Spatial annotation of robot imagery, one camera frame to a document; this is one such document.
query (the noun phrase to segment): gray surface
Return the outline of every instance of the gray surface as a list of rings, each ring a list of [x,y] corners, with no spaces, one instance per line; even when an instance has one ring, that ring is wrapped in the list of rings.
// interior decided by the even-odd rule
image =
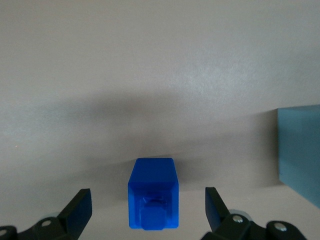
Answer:
[[[276,108],[320,103],[320,1],[0,0],[0,225],[20,231],[91,188],[80,239],[208,231],[204,187],[265,226],[319,239],[278,181]],[[170,156],[180,227],[128,226],[138,157]]]

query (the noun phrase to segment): blue cube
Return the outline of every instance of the blue cube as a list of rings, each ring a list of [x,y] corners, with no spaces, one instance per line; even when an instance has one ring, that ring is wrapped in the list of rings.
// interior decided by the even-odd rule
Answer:
[[[278,109],[280,180],[320,208],[320,105]]]
[[[175,229],[179,225],[179,183],[172,158],[138,158],[128,183],[132,229]]]

